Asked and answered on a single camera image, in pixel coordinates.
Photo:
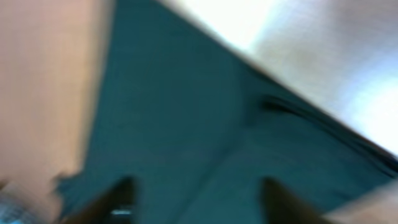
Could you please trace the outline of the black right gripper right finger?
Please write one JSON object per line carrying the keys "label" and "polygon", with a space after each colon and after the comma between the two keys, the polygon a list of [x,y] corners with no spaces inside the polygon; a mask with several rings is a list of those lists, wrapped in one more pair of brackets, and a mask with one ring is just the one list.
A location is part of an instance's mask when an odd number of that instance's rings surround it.
{"label": "black right gripper right finger", "polygon": [[262,180],[261,211],[267,224],[331,224],[272,177]]}

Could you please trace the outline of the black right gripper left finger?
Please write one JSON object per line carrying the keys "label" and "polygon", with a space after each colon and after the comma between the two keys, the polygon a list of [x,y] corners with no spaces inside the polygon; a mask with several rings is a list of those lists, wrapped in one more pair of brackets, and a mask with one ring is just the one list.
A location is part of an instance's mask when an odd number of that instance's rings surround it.
{"label": "black right gripper left finger", "polygon": [[136,206],[132,177],[121,179],[85,208],[69,215],[64,224],[133,224]]}

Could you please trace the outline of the black t-shirt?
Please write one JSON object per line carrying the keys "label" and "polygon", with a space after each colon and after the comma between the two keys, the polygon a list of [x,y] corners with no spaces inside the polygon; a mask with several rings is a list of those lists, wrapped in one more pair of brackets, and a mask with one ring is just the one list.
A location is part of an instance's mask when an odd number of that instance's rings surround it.
{"label": "black t-shirt", "polygon": [[83,170],[57,187],[61,216],[130,178],[136,223],[262,223],[265,177],[329,212],[397,164],[159,3],[116,1]]}

